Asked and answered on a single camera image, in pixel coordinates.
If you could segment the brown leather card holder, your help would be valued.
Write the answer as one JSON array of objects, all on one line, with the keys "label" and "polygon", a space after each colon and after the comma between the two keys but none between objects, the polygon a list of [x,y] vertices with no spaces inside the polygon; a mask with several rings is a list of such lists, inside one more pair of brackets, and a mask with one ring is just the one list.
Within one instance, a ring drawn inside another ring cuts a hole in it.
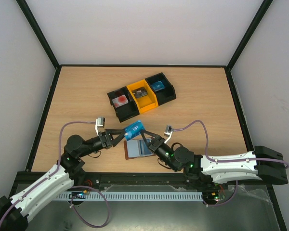
[{"label": "brown leather card holder", "polygon": [[155,154],[148,149],[143,139],[124,141],[124,152],[126,160],[155,156]]}]

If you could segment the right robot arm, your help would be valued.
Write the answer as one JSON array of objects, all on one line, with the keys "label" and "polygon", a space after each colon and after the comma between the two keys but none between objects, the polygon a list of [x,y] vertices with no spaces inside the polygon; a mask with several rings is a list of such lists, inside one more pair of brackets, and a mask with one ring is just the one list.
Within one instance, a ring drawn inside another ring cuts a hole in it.
[{"label": "right robot arm", "polygon": [[261,180],[272,185],[289,182],[283,155],[265,146],[255,146],[254,150],[238,155],[209,156],[194,154],[180,143],[178,147],[168,146],[163,137],[142,130],[141,136],[145,135],[151,136],[151,141],[144,141],[145,145],[167,168],[183,171],[187,177],[200,180],[207,189],[239,180]]}]

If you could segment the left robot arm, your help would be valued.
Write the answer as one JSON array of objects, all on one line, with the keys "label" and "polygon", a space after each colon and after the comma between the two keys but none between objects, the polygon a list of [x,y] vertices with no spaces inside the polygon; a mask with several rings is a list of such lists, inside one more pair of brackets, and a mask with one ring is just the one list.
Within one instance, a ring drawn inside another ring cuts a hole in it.
[{"label": "left robot arm", "polygon": [[86,174],[82,157],[115,147],[124,134],[122,129],[106,129],[89,140],[80,135],[70,136],[48,172],[18,194],[0,198],[0,231],[24,231],[30,219],[58,194],[81,186]]}]

